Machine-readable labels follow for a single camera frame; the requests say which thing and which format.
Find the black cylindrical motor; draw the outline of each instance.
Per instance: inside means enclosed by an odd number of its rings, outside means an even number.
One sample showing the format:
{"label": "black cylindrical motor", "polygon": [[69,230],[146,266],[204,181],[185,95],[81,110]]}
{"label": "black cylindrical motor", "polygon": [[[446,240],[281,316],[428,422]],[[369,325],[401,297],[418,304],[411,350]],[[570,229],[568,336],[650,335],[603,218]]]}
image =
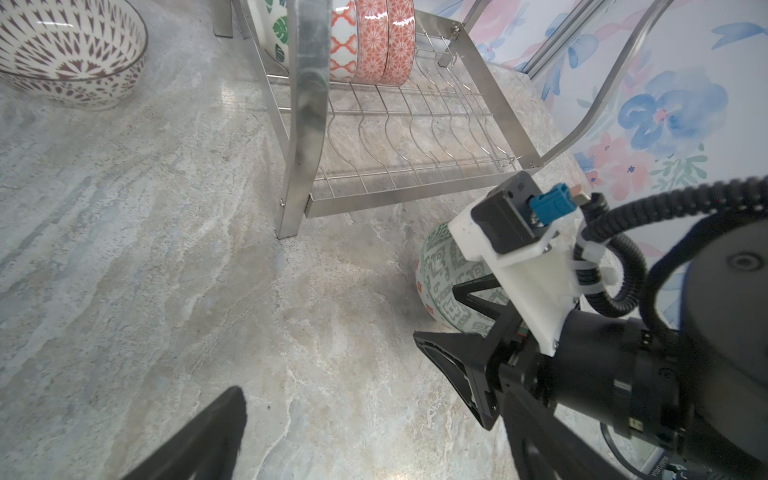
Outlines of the black cylindrical motor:
{"label": "black cylindrical motor", "polygon": [[673,448],[677,367],[658,347],[638,319],[574,310],[542,373],[549,397],[620,435]]}
{"label": "black cylindrical motor", "polygon": [[672,347],[638,319],[571,312],[541,371],[548,397],[717,471],[768,478],[766,238],[759,221],[696,255]]}
{"label": "black cylindrical motor", "polygon": [[680,315],[683,454],[751,478],[768,465],[766,239],[762,220],[704,247],[688,267]]}

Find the floral wallpaper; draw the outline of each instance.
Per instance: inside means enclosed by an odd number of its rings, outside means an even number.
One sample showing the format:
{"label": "floral wallpaper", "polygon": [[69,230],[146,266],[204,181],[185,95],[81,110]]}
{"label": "floral wallpaper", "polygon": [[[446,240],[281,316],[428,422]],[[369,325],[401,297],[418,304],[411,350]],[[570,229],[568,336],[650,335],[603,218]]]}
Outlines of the floral wallpaper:
{"label": "floral wallpaper", "polygon": [[[415,0],[419,10],[463,20],[473,0]],[[470,32],[486,61],[520,69],[565,20],[578,0],[492,0]]]}
{"label": "floral wallpaper", "polygon": [[[536,91],[555,123],[584,117],[650,0],[617,0],[542,72]],[[571,149],[584,175],[616,206],[659,191],[768,173],[768,2],[676,0],[593,128]],[[648,263],[697,219],[629,234]],[[684,270],[659,295],[677,325]]]}

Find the stainless steel dish rack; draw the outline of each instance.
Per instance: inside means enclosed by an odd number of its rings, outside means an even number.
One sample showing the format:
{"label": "stainless steel dish rack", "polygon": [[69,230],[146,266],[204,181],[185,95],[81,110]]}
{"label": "stainless steel dish rack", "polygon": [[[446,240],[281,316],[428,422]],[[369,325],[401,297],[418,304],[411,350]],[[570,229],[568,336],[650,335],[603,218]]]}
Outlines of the stainless steel dish rack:
{"label": "stainless steel dish rack", "polygon": [[[214,33],[232,36],[230,0],[213,1]],[[464,22],[416,11],[412,73],[391,87],[329,81],[330,0],[288,2],[290,73],[259,48],[247,0],[231,0],[286,161],[278,238],[296,235],[305,216],[494,187],[543,167],[597,120],[671,3],[648,9],[584,120],[541,157],[468,35],[489,1],[476,0]]]}

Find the bowl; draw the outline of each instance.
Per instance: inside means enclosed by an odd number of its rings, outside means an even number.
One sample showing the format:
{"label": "bowl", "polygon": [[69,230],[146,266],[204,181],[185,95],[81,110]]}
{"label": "bowl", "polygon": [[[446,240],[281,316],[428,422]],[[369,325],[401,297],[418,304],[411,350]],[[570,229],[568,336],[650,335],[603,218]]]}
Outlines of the bowl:
{"label": "bowl", "polygon": [[103,110],[127,97],[147,41],[125,0],[0,0],[0,79],[67,107]]}
{"label": "bowl", "polygon": [[[485,262],[470,262],[453,240],[448,224],[437,226],[424,241],[416,264],[416,291],[429,315],[438,323],[465,333],[488,334],[494,320],[460,303],[453,286],[490,275]],[[505,305],[509,297],[502,288],[473,293],[484,300]]]}

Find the curved metal handle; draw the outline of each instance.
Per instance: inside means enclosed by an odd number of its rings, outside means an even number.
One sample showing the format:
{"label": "curved metal handle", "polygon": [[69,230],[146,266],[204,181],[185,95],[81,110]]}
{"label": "curved metal handle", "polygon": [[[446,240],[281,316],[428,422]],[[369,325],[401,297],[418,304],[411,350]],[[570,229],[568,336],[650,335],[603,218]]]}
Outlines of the curved metal handle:
{"label": "curved metal handle", "polygon": [[661,17],[661,14],[667,10],[667,7],[669,7],[673,1],[674,0],[655,0],[654,3],[648,7],[648,10],[645,11],[645,15],[640,19],[640,22],[634,28],[632,35],[630,35],[627,43],[621,50],[619,58],[616,60],[616,63],[614,63],[611,72],[608,73],[608,76],[605,78],[605,82],[600,88],[598,96],[595,97],[592,102],[592,106],[589,107],[589,111],[570,134],[541,157],[542,167],[552,159],[560,156],[560,154],[563,154],[568,148],[575,144],[576,141],[583,137],[590,128],[592,128],[594,122],[598,120],[600,114],[605,110],[605,106],[611,98],[611,95],[616,91],[619,81],[621,81],[624,74],[627,73],[630,61],[632,61],[637,53],[640,52],[648,33],[650,33],[650,30],[656,25],[659,17]]}

